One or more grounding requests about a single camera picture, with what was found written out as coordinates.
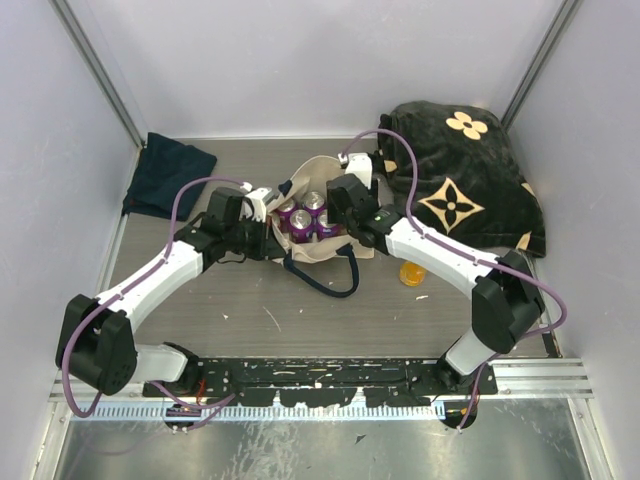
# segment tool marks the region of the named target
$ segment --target soda can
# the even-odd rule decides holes
[[[320,192],[309,192],[302,197],[302,208],[304,208],[315,221],[320,212],[326,210],[324,197]]]
[[[282,233],[287,231],[289,227],[289,218],[291,218],[291,214],[297,209],[298,206],[293,198],[290,198],[276,209],[278,217],[280,217],[280,231]]]
[[[318,240],[335,237],[340,233],[340,225],[337,223],[329,223],[329,216],[325,210],[318,215],[316,233],[318,234]]]
[[[294,243],[308,243],[313,238],[313,219],[306,210],[296,210],[289,217],[289,231]]]

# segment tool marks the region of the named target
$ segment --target navy bag strap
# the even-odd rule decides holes
[[[287,252],[282,265],[284,265],[284,268],[286,270],[293,273],[296,277],[301,278],[305,283],[315,288],[319,292],[322,292],[325,295],[329,295],[330,297],[334,298],[347,298],[349,295],[355,293],[355,291],[358,289],[358,285],[360,285],[360,270],[358,270],[358,261],[356,260],[356,256],[353,253],[353,247],[351,246],[351,244],[340,247],[338,250],[336,250],[336,254],[342,257],[347,257],[349,259],[349,266],[351,267],[352,285],[349,290],[346,290],[344,292],[339,292],[325,287],[320,282],[314,280],[298,267],[296,267],[293,259],[291,258],[291,251]]]

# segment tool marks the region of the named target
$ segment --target wire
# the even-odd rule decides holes
[[[560,298],[560,295],[553,290],[551,287],[545,285],[544,283],[542,283],[541,281],[526,275],[518,270],[514,270],[513,268],[509,268],[506,267],[504,265],[500,265],[499,263],[495,263],[495,262],[489,262],[487,260],[482,260],[482,259],[477,259],[475,258],[473,255],[464,252],[456,247],[454,247],[453,245],[449,245],[448,243],[440,240],[439,238],[436,238],[432,235],[430,235],[428,232],[425,232],[422,230],[422,228],[420,227],[420,225],[418,225],[418,223],[416,222],[415,217],[413,216],[413,213],[411,212],[411,205],[413,205],[413,199],[416,195],[416,190],[418,188],[418,161],[416,160],[416,156],[413,153],[413,150],[411,149],[411,146],[409,145],[409,143],[398,133],[392,131],[392,130],[388,130],[386,128],[372,128],[371,130],[367,130],[365,132],[362,132],[358,135],[356,135],[354,137],[353,140],[351,140],[351,142],[344,148],[344,150],[342,151],[342,155],[346,156],[349,153],[349,150],[356,144],[356,142],[358,142],[361,138],[367,136],[367,135],[371,135],[373,133],[382,133],[382,134],[386,134],[386,135],[390,135],[391,137],[395,138],[398,142],[400,142],[402,144],[402,146],[405,148],[405,150],[407,151],[407,153],[409,154],[409,158],[411,159],[411,166],[412,166],[412,173],[413,176],[411,178],[411,189],[409,190],[409,196],[407,197],[407,204],[405,205],[405,215],[407,217],[407,220],[409,221],[409,224],[414,228],[414,230],[416,232],[418,232],[420,234],[420,236],[422,236],[423,238],[435,243],[436,245],[438,245],[439,247],[444,248],[445,250],[451,252],[451,253],[455,253],[456,255],[464,258],[465,260],[468,260],[470,262],[473,262],[476,265],[482,265],[485,267],[489,267],[489,268],[493,268],[495,270],[499,270],[501,272],[504,273],[508,273],[509,275],[512,275],[516,278],[519,278],[520,280],[524,280],[525,282],[530,283],[531,285],[534,285],[535,287],[539,288],[540,290],[542,290],[543,292],[547,293],[551,298],[553,298],[553,300],[558,304],[558,307],[560,307],[560,317],[558,318],[558,320],[556,320],[555,323],[552,323],[551,325],[549,325],[548,327],[545,328],[539,328],[537,330],[534,331],[530,331],[525,333],[521,339],[525,339],[525,338],[529,338],[529,337],[533,337],[536,335],[540,335],[542,333],[547,333],[547,332],[551,332],[553,330],[555,330],[556,328],[562,326],[562,324],[566,321],[567,319],[567,305],[564,303],[564,301],[562,300],[562,298]],[[465,413],[464,417],[462,418],[462,421],[460,422],[460,425],[458,426],[458,429],[462,429],[467,421],[467,418],[469,417],[469,414],[471,413],[471,407],[474,405],[475,403],[475,398],[478,395],[478,384],[480,383],[480,375],[482,374],[482,371],[484,370],[485,366],[487,365],[487,362],[490,362],[491,360],[494,360],[496,357],[498,357],[500,354],[496,353],[495,355],[493,355],[491,358],[489,358],[486,362],[484,362],[482,365],[480,365],[480,367],[477,370],[476,373],[476,378],[475,381],[473,383],[473,390],[471,392],[471,399],[469,401],[469,408],[467,408],[467,412]]]
[[[75,401],[75,398],[73,397],[73,392],[71,391],[69,364],[71,362],[71,353],[73,352],[76,346],[76,343],[78,342],[78,338],[80,338],[80,335],[82,334],[84,329],[87,328],[87,326],[89,326],[89,324],[96,317],[98,317],[98,315],[100,315],[102,312],[104,312],[107,308],[109,308],[118,300],[122,300],[127,293],[129,293],[131,290],[136,288],[138,285],[140,285],[142,282],[148,279],[151,275],[156,273],[160,268],[162,268],[163,265],[168,263],[169,256],[171,255],[171,249],[173,248],[173,237],[175,235],[176,223],[177,223],[177,217],[178,217],[178,205],[180,204],[180,199],[182,198],[182,195],[184,194],[184,192],[186,192],[188,189],[190,189],[195,185],[212,182],[212,181],[235,183],[236,185],[240,185],[240,186],[244,185],[245,183],[240,180],[235,180],[228,177],[212,175],[210,177],[198,178],[184,185],[178,191],[178,194],[176,195],[176,198],[173,201],[173,209],[171,210],[171,222],[169,223],[169,237],[167,240],[167,245],[163,254],[163,258],[158,260],[158,262],[155,265],[153,265],[149,270],[147,270],[145,273],[143,273],[138,278],[133,280],[130,284],[125,286],[120,293],[116,293],[114,296],[106,300],[103,304],[99,305],[98,308],[93,310],[89,315],[86,316],[84,320],[82,320],[82,322],[80,322],[80,324],[76,327],[76,329],[71,334],[71,337],[67,342],[67,346],[65,347],[64,354],[62,356],[62,389],[64,391],[64,397],[67,400],[67,403],[69,404],[69,408],[74,413],[74,415],[80,418],[87,418],[91,416],[91,414],[95,412],[96,407],[98,406],[98,402],[102,397],[102,394],[98,392],[95,398],[93,399],[91,406],[85,411],[80,409],[80,407]]]
[[[200,400],[202,400],[202,396],[204,395],[204,389],[206,388],[207,381],[203,378],[199,382],[200,388],[198,389],[198,393],[196,394],[196,405],[200,405]]]
[[[192,408],[194,410],[208,410],[209,408],[216,408],[217,407],[216,410],[214,410],[208,417],[204,418],[203,420],[200,420],[198,423],[194,423],[190,427],[187,427],[187,431],[195,430],[196,428],[200,428],[200,427],[206,425],[207,422],[209,422],[209,420],[211,420],[213,417],[215,417],[220,412],[220,410],[222,410],[224,407],[226,407],[229,404],[229,402],[231,402],[231,400],[233,400],[236,397],[235,394],[232,393],[228,397],[223,398],[219,402],[212,403],[211,405],[194,405],[192,403],[187,403],[187,402],[185,402],[183,400],[180,400],[173,393],[171,393],[169,390],[167,390],[165,388],[165,386],[162,385],[160,382],[152,381],[152,382],[149,382],[149,384],[151,384],[154,387],[156,387],[158,390],[160,390],[160,393],[162,393],[163,395],[169,397],[171,400],[176,402],[178,405],[182,405],[183,407]]]
[[[203,427],[204,425],[206,425],[213,417],[215,417],[216,415],[218,415],[220,413],[220,411],[227,406],[227,404],[233,399],[233,395],[225,398],[224,400],[222,400],[221,402],[218,402],[215,405],[208,405],[207,408],[213,408],[213,412],[208,415],[206,418],[200,420],[197,423],[194,423],[193,425],[191,425],[190,427],[186,427],[187,431],[193,431],[196,430],[197,428]],[[158,437],[167,435],[170,431],[169,430],[160,430],[156,433],[154,433],[153,435],[149,435],[148,437],[145,437],[143,439],[141,439],[138,442],[135,442],[133,445],[131,445],[130,447],[124,448],[122,450],[101,450],[99,448],[96,448],[92,445],[91,442],[91,438],[85,438],[84,442],[82,444],[82,448],[80,449],[80,451],[78,452],[78,454],[76,455],[76,458],[71,466],[71,468],[69,469],[69,473],[67,474],[66,478],[73,478],[73,473],[77,467],[77,463],[80,459],[80,457],[83,455],[84,450],[89,450],[91,453],[94,453],[96,455],[104,455],[107,457],[118,457],[121,455],[127,455],[129,453],[132,453],[134,451],[136,451],[137,449],[139,449],[140,447],[150,443],[151,441],[155,440]]]

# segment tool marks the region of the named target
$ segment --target white wall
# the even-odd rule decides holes
[[[64,306],[95,294],[135,148],[48,2],[0,2],[0,45],[0,478],[21,479]]]
[[[501,116],[561,2],[69,3],[151,130],[220,137],[350,135],[415,99]]]
[[[541,275],[568,303],[559,331],[584,359],[626,478],[638,478],[640,4],[584,2],[513,128],[542,203]]]

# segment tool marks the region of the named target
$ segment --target folded cloth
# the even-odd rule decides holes
[[[411,210],[421,222],[471,247],[545,256],[542,210],[492,113],[416,101],[382,115],[380,127],[402,135],[416,155]],[[409,155],[388,135],[378,135],[378,147],[376,171],[387,176],[395,203],[404,208],[413,179]]]
[[[196,178],[211,175],[218,159],[190,145],[149,133],[147,145],[140,153],[131,186],[122,202],[122,214],[141,213],[171,218],[178,191]],[[200,197],[204,183],[187,190],[178,206],[178,220],[189,218]]]

